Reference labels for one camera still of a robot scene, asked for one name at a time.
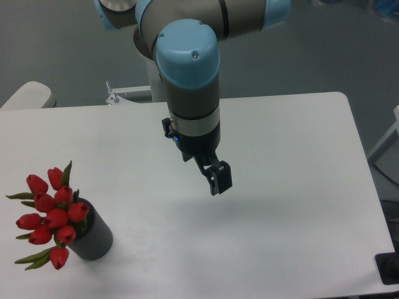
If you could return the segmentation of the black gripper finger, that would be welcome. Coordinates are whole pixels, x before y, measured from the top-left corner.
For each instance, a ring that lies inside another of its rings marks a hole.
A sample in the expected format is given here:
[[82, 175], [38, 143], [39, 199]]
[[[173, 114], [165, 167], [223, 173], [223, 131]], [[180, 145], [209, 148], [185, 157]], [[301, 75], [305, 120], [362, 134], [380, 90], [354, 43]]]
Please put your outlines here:
[[222, 194], [233, 186], [231, 167], [225, 161], [220, 161], [216, 156], [211, 158], [212, 194]]
[[215, 154], [212, 154], [210, 156], [195, 156], [194, 159], [197, 166], [199, 167], [201, 174], [206, 177], [209, 183], [211, 195], [216, 195], [216, 184], [211, 168], [214, 166], [214, 162], [216, 161], [217, 156]]

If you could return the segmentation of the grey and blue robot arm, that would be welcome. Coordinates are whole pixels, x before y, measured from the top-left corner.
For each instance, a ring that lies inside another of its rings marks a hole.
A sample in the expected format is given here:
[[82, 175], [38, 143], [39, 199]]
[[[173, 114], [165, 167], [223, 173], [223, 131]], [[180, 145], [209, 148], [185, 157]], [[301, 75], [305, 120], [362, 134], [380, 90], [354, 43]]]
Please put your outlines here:
[[218, 159], [221, 139], [218, 43], [276, 26], [290, 1], [95, 1], [107, 29], [135, 26], [137, 49], [157, 68], [169, 115], [164, 134], [184, 161], [193, 159], [211, 194], [232, 185], [231, 168]]

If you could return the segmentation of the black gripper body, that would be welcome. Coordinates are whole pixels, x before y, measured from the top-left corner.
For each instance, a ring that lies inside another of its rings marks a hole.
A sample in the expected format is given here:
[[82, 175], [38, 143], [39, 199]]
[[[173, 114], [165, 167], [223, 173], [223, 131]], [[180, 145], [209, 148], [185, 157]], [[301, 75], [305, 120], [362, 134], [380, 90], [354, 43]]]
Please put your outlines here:
[[183, 161], [195, 158], [201, 165], [211, 166], [211, 159], [216, 157], [216, 148], [221, 139], [220, 123], [205, 135], [186, 136], [172, 128], [169, 118], [161, 122], [165, 136], [172, 139], [182, 152]]

